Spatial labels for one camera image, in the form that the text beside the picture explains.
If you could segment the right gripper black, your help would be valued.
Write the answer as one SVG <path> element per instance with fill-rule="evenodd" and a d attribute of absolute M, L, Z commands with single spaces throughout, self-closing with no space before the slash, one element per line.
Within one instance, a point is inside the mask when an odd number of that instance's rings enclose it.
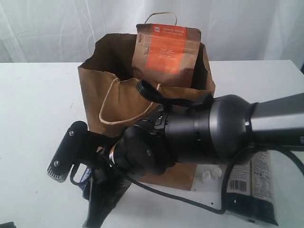
<path fill-rule="evenodd" d="M 152 140 L 97 140 L 103 155 L 113 166 L 114 181 L 97 183 L 92 177 L 83 190 L 83 198 L 88 200 L 87 218 L 84 228 L 100 228 L 129 189 L 131 183 L 125 175 L 139 180 L 152 173 Z"/>

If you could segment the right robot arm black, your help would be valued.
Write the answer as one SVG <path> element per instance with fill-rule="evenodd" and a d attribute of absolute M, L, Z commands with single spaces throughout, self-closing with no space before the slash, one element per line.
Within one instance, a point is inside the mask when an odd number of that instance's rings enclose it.
<path fill-rule="evenodd" d="M 149 114 L 115 138 L 101 139 L 84 197 L 89 201 L 85 228 L 99 228 L 131 184 L 145 174 L 163 174 L 177 163 L 226 164 L 221 196 L 234 166 L 258 151 L 286 155 L 299 170 L 294 151 L 304 149 L 304 95 L 249 103 L 237 95 L 195 101 L 168 98 L 150 83 L 136 85 L 142 98 L 156 102 Z"/>

